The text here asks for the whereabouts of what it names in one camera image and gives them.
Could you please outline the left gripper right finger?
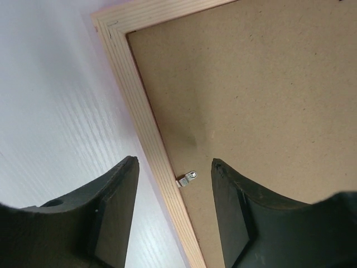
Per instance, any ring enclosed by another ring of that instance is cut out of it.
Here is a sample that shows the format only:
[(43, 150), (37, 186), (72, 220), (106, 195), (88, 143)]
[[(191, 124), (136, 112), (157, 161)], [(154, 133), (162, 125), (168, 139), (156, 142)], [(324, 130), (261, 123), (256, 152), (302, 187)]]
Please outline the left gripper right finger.
[(307, 204), (221, 159), (212, 161), (211, 184), (226, 267), (356, 266), (356, 192)]

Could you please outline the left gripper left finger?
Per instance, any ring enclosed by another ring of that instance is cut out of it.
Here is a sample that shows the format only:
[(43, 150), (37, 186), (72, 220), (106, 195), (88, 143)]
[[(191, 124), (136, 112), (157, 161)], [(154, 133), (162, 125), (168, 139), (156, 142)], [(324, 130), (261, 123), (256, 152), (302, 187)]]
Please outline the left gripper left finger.
[(1, 205), (1, 266), (124, 267), (138, 177), (128, 156), (42, 206)]

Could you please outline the pink wooden photo frame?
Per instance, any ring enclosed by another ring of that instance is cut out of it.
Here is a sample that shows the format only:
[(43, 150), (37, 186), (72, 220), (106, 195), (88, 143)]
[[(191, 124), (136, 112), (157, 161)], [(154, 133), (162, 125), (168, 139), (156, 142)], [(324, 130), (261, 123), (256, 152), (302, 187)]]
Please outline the pink wooden photo frame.
[(226, 3), (129, 1), (91, 14), (143, 152), (191, 267), (206, 267), (207, 264), (168, 159), (127, 34)]

